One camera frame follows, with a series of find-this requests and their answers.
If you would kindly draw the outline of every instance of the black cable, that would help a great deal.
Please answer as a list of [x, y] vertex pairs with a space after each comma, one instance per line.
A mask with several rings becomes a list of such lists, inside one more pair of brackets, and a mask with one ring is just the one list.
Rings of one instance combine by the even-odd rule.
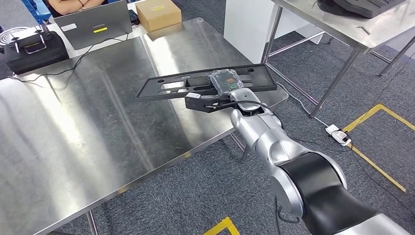
[[[350, 141], [351, 143], [351, 150], [353, 150], [354, 144], [353, 141]], [[389, 190], [387, 190], [385, 187], [383, 187], [382, 185], [380, 185], [380, 183], [378, 183], [375, 179], [373, 179], [373, 177], [371, 177], [371, 175], [369, 175], [369, 173], [365, 170], [365, 168], [362, 166], [362, 164], [360, 164], [359, 162], [359, 158], [356, 157], [356, 155], [354, 155], [354, 152], [351, 152], [352, 155], [354, 156], [354, 159], [356, 160], [356, 162], [359, 164], [360, 168], [364, 171], [364, 173], [373, 181], [375, 182], [375, 184], [377, 184], [380, 188], [382, 188], [383, 190], [385, 190], [386, 192], [388, 192], [397, 202], [399, 202], [406, 210], [408, 210], [412, 215], [415, 215], [415, 213], [409, 209], [401, 200], [399, 200], [397, 197], [395, 197]]]
[[[372, 109], [373, 108], [373, 106], [377, 103], [377, 101], [380, 99], [380, 97], [382, 96], [382, 94], [383, 94], [383, 92], [391, 85], [391, 83], [392, 83], [392, 81], [397, 77], [397, 76], [400, 76], [400, 75], [402, 75], [402, 71], [403, 71], [403, 69], [405, 68], [405, 66], [409, 63], [409, 61], [411, 60], [411, 58], [413, 57], [415, 55], [415, 52], [409, 57], [409, 59], [405, 62], [405, 64], [401, 67], [401, 69], [390, 79], [390, 81], [389, 81], [389, 83], [388, 83], [388, 85], [380, 92], [380, 94], [379, 94], [379, 96], [376, 98], [376, 100], [373, 102], [373, 104], [370, 106], [370, 108], [366, 111], [366, 114], [362, 117], [362, 118], [360, 118], [360, 120], [357, 122], [357, 124], [356, 124], [356, 126], [358, 126], [361, 122], [362, 122], [362, 120], [364, 120], [365, 119], [365, 117], [368, 115], [368, 113], [369, 113], [369, 110], [370, 109]], [[382, 188], [384, 191], [386, 191], [386, 192], [388, 192], [397, 202], [399, 202], [404, 208], [406, 208], [406, 210], [408, 210], [411, 214], [413, 214], [413, 215], [415, 215], [415, 213], [411, 210], [411, 209], [409, 209], [402, 201], [400, 201], [397, 197], [395, 197], [389, 190], [387, 190], [385, 187], [383, 187], [382, 185], [380, 185], [375, 179], [373, 179], [373, 177], [371, 177], [371, 175], [369, 175], [369, 173], [363, 168], [363, 166], [362, 166], [362, 164], [360, 164], [360, 162], [359, 162], [359, 159], [356, 157], [356, 155], [354, 155], [354, 152], [353, 152], [353, 147], [354, 147], [354, 144], [353, 144], [353, 140], [352, 140], [352, 138], [351, 138], [351, 136], [350, 136], [350, 134], [349, 133], [347, 133], [347, 132], [345, 132], [346, 133], [346, 135], [348, 135], [349, 136], [349, 139], [350, 139], [350, 144], [351, 144], [351, 148], [350, 148], [350, 150], [352, 150], [351, 151], [351, 153], [352, 153], [352, 155], [353, 155], [353, 157], [355, 158], [355, 160], [356, 160], [356, 162], [359, 164], [359, 166], [360, 166], [360, 168], [362, 168], [362, 170], [366, 173], [366, 175], [370, 178], [370, 179], [372, 179], [372, 181], [373, 182], [375, 182], [375, 184], [377, 184], [380, 188]]]
[[6, 78], [11, 78], [11, 79], [15, 79], [15, 80], [18, 80], [18, 81], [20, 81], [20, 82], [23, 82], [23, 83], [31, 83], [31, 82], [35, 82], [36, 80], [38, 80], [38, 78], [40, 78], [40, 77], [42, 77], [42, 76], [58, 76], [58, 75], [61, 75], [61, 74], [63, 74], [63, 73], [66, 73], [66, 72], [68, 72], [68, 71], [73, 71], [73, 70], [75, 70], [76, 69], [76, 67], [79, 65], [79, 63], [81, 62], [81, 60], [82, 60], [82, 58], [84, 58], [84, 56], [86, 56], [89, 52], [90, 52], [90, 50], [93, 48], [93, 46], [95, 46], [95, 45], [97, 45], [97, 44], [100, 44], [100, 43], [103, 43], [103, 42], [106, 42], [106, 41], [108, 41], [108, 40], [117, 40], [117, 41], [120, 41], [120, 42], [123, 42], [123, 40], [120, 40], [120, 39], [117, 39], [117, 38], [107, 38], [107, 39], [105, 39], [105, 40], [103, 40], [103, 41], [101, 41], [101, 42], [99, 42], [99, 43], [95, 43], [95, 44], [93, 44], [84, 54], [82, 54], [81, 55], [81, 57], [79, 57], [79, 59], [76, 61], [76, 63], [75, 63], [75, 65], [71, 68], [71, 69], [67, 69], [67, 70], [64, 70], [64, 71], [62, 71], [62, 72], [59, 72], [59, 73], [44, 73], [44, 74], [41, 74], [41, 75], [39, 75], [39, 76], [37, 76], [35, 79], [33, 79], [33, 80], [25, 80], [25, 81], [23, 81], [23, 80], [20, 80], [19, 78], [17, 78], [17, 77], [14, 77], [14, 76], [8, 76], [8, 77], [6, 77]]
[[281, 235], [281, 232], [279, 230], [279, 222], [278, 222], [278, 210], [277, 210], [278, 203], [277, 203], [277, 196], [275, 196], [274, 205], [275, 205], [275, 207], [274, 207], [275, 208], [275, 224], [276, 224], [276, 227], [277, 227], [277, 235]]
[[296, 220], [290, 220], [290, 219], [286, 219], [284, 217], [281, 216], [281, 211], [282, 211], [282, 206], [279, 206], [278, 208], [278, 218], [286, 223], [290, 223], [290, 224], [299, 224], [300, 223], [300, 218], [296, 217]]
[[357, 122], [356, 126], [358, 126], [360, 123], [362, 123], [362, 120], [365, 119], [365, 117], [368, 115], [369, 110], [373, 108], [373, 106], [377, 103], [377, 101], [380, 99], [380, 97], [382, 96], [383, 92], [391, 85], [392, 81], [397, 77], [402, 75], [402, 70], [405, 68], [405, 66], [409, 63], [409, 61], [411, 60], [411, 58], [415, 55], [415, 52], [408, 58], [408, 60], [405, 62], [405, 64], [401, 67], [401, 69], [395, 74], [395, 76], [393, 76], [393, 78], [391, 78], [389, 80], [388, 85], [380, 92], [379, 96], [375, 99], [375, 101], [372, 103], [372, 105], [369, 107], [369, 109], [365, 112], [365, 115], [363, 117], [360, 118], [360, 120]]
[[345, 153], [345, 152], [349, 152], [349, 151], [351, 151], [351, 149], [348, 149], [348, 150], [334, 150], [334, 149], [327, 148], [327, 147], [325, 147], [325, 146], [323, 146], [323, 145], [321, 145], [321, 144], [318, 144], [318, 143], [316, 143], [316, 142], [312, 142], [312, 141], [305, 141], [305, 140], [297, 139], [297, 138], [294, 138], [294, 137], [290, 137], [290, 138], [291, 138], [292, 140], [295, 140], [295, 141], [301, 141], [301, 142], [306, 142], [306, 143], [312, 143], [312, 144], [318, 145], [318, 146], [320, 146], [320, 147], [322, 147], [322, 148], [324, 148], [324, 149], [327, 149], [327, 150], [329, 150], [329, 151], [333, 151], [333, 152], [341, 152], [341, 153]]
[[271, 113], [274, 113], [274, 112], [270, 109], [270, 107], [268, 107], [268, 105], [263, 104], [263, 103], [261, 103], [261, 102], [252, 101], [252, 100], [232, 101], [232, 102], [229, 102], [229, 103], [226, 103], [226, 104], [221, 104], [221, 105], [210, 105], [210, 106], [207, 106], [207, 107], [216, 107], [216, 108], [232, 107], [232, 106], [233, 106], [233, 105], [235, 105], [235, 104], [241, 104], [241, 103], [242, 103], [242, 104], [243, 104], [243, 103], [257, 104], [257, 105], [260, 105], [260, 106], [262, 106], [262, 107], [264, 107], [264, 108], [268, 109], [269, 111], [271, 111]]

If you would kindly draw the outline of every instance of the cable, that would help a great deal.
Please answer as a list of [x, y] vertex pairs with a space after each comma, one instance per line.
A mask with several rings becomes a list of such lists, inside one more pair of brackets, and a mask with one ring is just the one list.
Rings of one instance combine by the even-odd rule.
[[290, 219], [286, 219], [284, 217], [281, 216], [281, 211], [282, 211], [282, 206], [279, 206], [278, 208], [278, 218], [286, 223], [289, 224], [299, 224], [300, 223], [300, 218], [296, 217], [296, 220], [290, 220]]
[[359, 119], [359, 121], [357, 122], [356, 126], [357, 127], [360, 123], [362, 123], [362, 120], [365, 119], [365, 117], [368, 115], [369, 110], [372, 109], [372, 107], [377, 103], [377, 101], [380, 99], [380, 97], [382, 96], [383, 92], [391, 85], [392, 81], [397, 77], [402, 75], [401, 72], [402, 70], [405, 68], [405, 66], [409, 63], [410, 59], [415, 55], [415, 52], [408, 58], [408, 60], [405, 62], [405, 64], [401, 67], [401, 69], [395, 74], [395, 76], [393, 76], [393, 78], [391, 78], [389, 80], [388, 85], [380, 92], [379, 96], [376, 98], [376, 100], [372, 103], [372, 105], [369, 107], [369, 109], [365, 112], [365, 115], [363, 117], [361, 117]]
[[62, 72], [59, 72], [59, 73], [44, 73], [44, 74], [41, 74], [41, 75], [39, 75], [39, 76], [37, 76], [35, 79], [33, 79], [33, 80], [25, 80], [25, 81], [23, 81], [23, 80], [20, 80], [19, 78], [17, 78], [17, 77], [14, 77], [14, 76], [8, 76], [8, 77], [6, 77], [6, 78], [11, 78], [11, 79], [15, 79], [15, 80], [18, 80], [18, 81], [20, 81], [20, 82], [23, 82], [23, 83], [31, 83], [31, 82], [35, 82], [36, 80], [38, 80], [38, 78], [40, 78], [40, 77], [42, 77], [42, 76], [58, 76], [58, 75], [61, 75], [61, 74], [63, 74], [63, 73], [66, 73], [66, 72], [68, 72], [68, 71], [73, 71], [73, 70], [75, 70], [76, 69], [76, 67], [79, 65], [79, 63], [81, 62], [81, 60], [82, 60], [82, 58], [84, 58], [84, 56], [86, 56], [89, 52], [90, 52], [90, 50], [93, 48], [93, 46], [95, 46], [95, 45], [97, 45], [97, 44], [100, 44], [100, 43], [103, 43], [103, 42], [106, 42], [106, 41], [108, 41], [108, 40], [117, 40], [117, 41], [120, 41], [120, 42], [123, 42], [123, 40], [120, 40], [120, 39], [117, 39], [117, 38], [107, 38], [107, 39], [105, 39], [105, 40], [103, 40], [103, 41], [101, 41], [101, 42], [99, 42], [99, 43], [95, 43], [95, 44], [93, 44], [84, 54], [82, 54], [81, 55], [81, 57], [79, 57], [79, 59], [76, 61], [76, 63], [75, 63], [75, 65], [71, 68], [71, 69], [67, 69], [67, 70], [64, 70], [64, 71], [62, 71]]
[[[285, 86], [283, 86], [281, 83], [279, 83], [279, 82], [277, 82], [277, 81], [274, 81], [275, 83], [277, 83], [278, 85], [280, 85], [281, 86], [281, 88], [283, 88], [284, 89], [284, 91], [285, 92], [287, 92], [287, 94], [289, 95], [289, 96], [291, 96], [293, 99], [295, 99], [296, 101], [298, 101], [300, 104], [301, 104], [301, 107], [302, 107], [302, 109], [304, 109], [304, 111], [306, 112], [306, 113], [308, 113], [309, 115], [311, 114], [306, 108], [305, 108], [305, 106], [304, 106], [304, 104], [302, 103], [302, 101], [301, 100], [299, 100], [297, 97], [295, 97], [295, 96], [293, 96], [291, 93], [289, 93], [288, 92], [288, 90], [285, 88]], [[315, 120], [317, 120], [317, 121], [319, 121], [321, 124], [323, 124], [324, 126], [326, 126], [326, 127], [328, 127], [328, 125], [325, 123], [325, 122], [323, 122], [323, 121], [321, 121], [320, 119], [318, 119], [317, 117], [313, 117]]]
[[209, 106], [206, 106], [206, 107], [207, 107], [207, 108], [224, 108], [224, 107], [231, 107], [231, 106], [233, 106], [233, 105], [235, 105], [235, 104], [241, 104], [241, 103], [257, 104], [257, 105], [260, 105], [260, 106], [262, 106], [262, 107], [264, 107], [264, 108], [268, 109], [269, 111], [271, 111], [271, 113], [274, 113], [274, 112], [270, 109], [270, 107], [268, 107], [268, 105], [263, 104], [263, 103], [261, 103], [261, 102], [252, 101], [252, 100], [232, 101], [232, 102], [229, 102], [229, 103], [226, 103], [226, 104], [222, 104], [222, 105], [209, 105]]
[[[353, 141], [350, 142], [351, 143], [351, 150], [353, 149], [354, 145], [353, 145]], [[383, 187], [382, 185], [380, 185], [375, 179], [373, 179], [373, 177], [371, 177], [371, 175], [369, 175], [369, 173], [365, 170], [365, 168], [363, 168], [362, 164], [360, 164], [358, 157], [356, 157], [356, 155], [354, 155], [354, 152], [351, 152], [352, 155], [354, 156], [354, 159], [356, 160], [356, 162], [359, 164], [360, 168], [364, 171], [364, 173], [373, 181], [375, 182], [375, 184], [377, 184], [379, 187], [381, 187], [383, 190], [385, 190], [386, 192], [388, 192], [397, 202], [399, 202], [406, 210], [408, 210], [412, 215], [415, 216], [415, 212], [413, 212], [411, 209], [409, 209], [401, 200], [399, 200], [397, 197], [395, 197], [389, 190], [387, 190], [385, 187]]]
[[[364, 120], [364, 118], [368, 115], [369, 110], [372, 109], [372, 107], [377, 103], [377, 101], [380, 99], [380, 97], [382, 96], [383, 92], [391, 85], [392, 81], [397, 77], [402, 75], [401, 72], [403, 71], [403, 69], [405, 68], [405, 66], [408, 64], [409, 60], [411, 60], [411, 58], [415, 55], [415, 52], [409, 57], [409, 59], [405, 62], [405, 64], [401, 67], [401, 69], [390, 79], [388, 85], [380, 92], [379, 96], [376, 98], [376, 100], [373, 102], [373, 104], [370, 106], [370, 108], [366, 111], [365, 115], [363, 117], [360, 118], [360, 120], [357, 122], [356, 126], [358, 126], [362, 120]], [[354, 144], [353, 144], [353, 140], [350, 136], [349, 133], [345, 132], [349, 138], [350, 138], [350, 144], [351, 144], [351, 148], [350, 150], [353, 150]], [[354, 155], [354, 152], [351, 151], [353, 157], [355, 158], [356, 162], [359, 164], [360, 168], [364, 171], [364, 173], [373, 181], [375, 182], [375, 184], [377, 184], [380, 188], [382, 188], [384, 191], [386, 191], [387, 193], [389, 193], [397, 202], [399, 202], [406, 210], [408, 210], [412, 215], [415, 215], [415, 212], [412, 211], [411, 209], [409, 209], [402, 201], [400, 201], [397, 197], [395, 197], [389, 190], [387, 190], [385, 187], [383, 187], [382, 185], [380, 185], [375, 179], [373, 179], [373, 177], [371, 177], [371, 175], [369, 175], [369, 173], [365, 170], [365, 168], [363, 168], [362, 164], [360, 164], [358, 157], [356, 157], [356, 155]]]
[[297, 138], [294, 138], [294, 137], [290, 137], [290, 138], [291, 138], [292, 140], [294, 140], [294, 141], [301, 141], [301, 142], [306, 142], [306, 143], [312, 143], [312, 144], [318, 145], [318, 146], [320, 146], [320, 147], [322, 147], [322, 148], [324, 148], [324, 149], [327, 149], [327, 150], [329, 150], [329, 151], [333, 151], [333, 152], [341, 152], [341, 153], [345, 153], [345, 152], [349, 152], [349, 151], [351, 151], [351, 149], [348, 149], [348, 150], [334, 150], [334, 149], [327, 148], [327, 147], [325, 147], [325, 146], [323, 146], [323, 145], [321, 145], [321, 144], [318, 144], [318, 143], [316, 143], [316, 142], [312, 142], [312, 141], [305, 141], [305, 140], [297, 139]]
[[296, 220], [289, 220], [281, 216], [282, 206], [278, 207], [277, 196], [274, 196], [274, 212], [275, 212], [275, 223], [277, 228], [277, 235], [281, 235], [281, 228], [279, 227], [278, 218], [286, 223], [299, 224], [300, 218], [296, 217]]
[[279, 230], [279, 222], [278, 222], [278, 203], [277, 203], [277, 196], [275, 196], [275, 200], [274, 200], [274, 205], [275, 205], [275, 223], [276, 223], [276, 227], [277, 227], [277, 235], [281, 235], [281, 232]]

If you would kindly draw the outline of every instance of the person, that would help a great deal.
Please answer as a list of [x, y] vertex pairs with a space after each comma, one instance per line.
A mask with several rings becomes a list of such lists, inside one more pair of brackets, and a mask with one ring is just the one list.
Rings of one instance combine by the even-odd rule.
[[94, 6], [107, 4], [108, 0], [43, 0], [43, 2], [55, 18]]

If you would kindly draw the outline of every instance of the cardboard box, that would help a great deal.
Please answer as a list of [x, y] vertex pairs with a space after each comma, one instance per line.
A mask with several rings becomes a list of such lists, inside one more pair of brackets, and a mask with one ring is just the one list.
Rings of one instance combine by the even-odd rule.
[[147, 32], [182, 22], [182, 12], [171, 0], [143, 0], [136, 3], [136, 8]]

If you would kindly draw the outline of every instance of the white cable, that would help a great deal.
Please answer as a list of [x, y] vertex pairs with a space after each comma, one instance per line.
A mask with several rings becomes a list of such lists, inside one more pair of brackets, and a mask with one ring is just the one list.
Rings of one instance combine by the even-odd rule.
[[[291, 96], [293, 99], [295, 99], [296, 101], [298, 101], [300, 104], [301, 104], [301, 106], [302, 106], [302, 108], [306, 111], [306, 113], [308, 113], [309, 115], [311, 114], [305, 107], [304, 107], [304, 104], [301, 102], [301, 100], [299, 100], [297, 97], [295, 97], [295, 96], [293, 96], [291, 93], [289, 93], [288, 92], [288, 90], [281, 84], [281, 83], [279, 83], [279, 82], [277, 82], [277, 81], [275, 81], [275, 83], [277, 83], [278, 85], [280, 85], [283, 89], [284, 89], [284, 91], [285, 92], [287, 92], [287, 94], [289, 95], [289, 96]], [[318, 119], [318, 118], [316, 118], [316, 117], [313, 117], [315, 120], [317, 120], [317, 121], [319, 121], [321, 124], [323, 124], [324, 126], [326, 126], [326, 127], [328, 127], [328, 125], [327, 124], [325, 124], [322, 120], [320, 120], [320, 119]]]

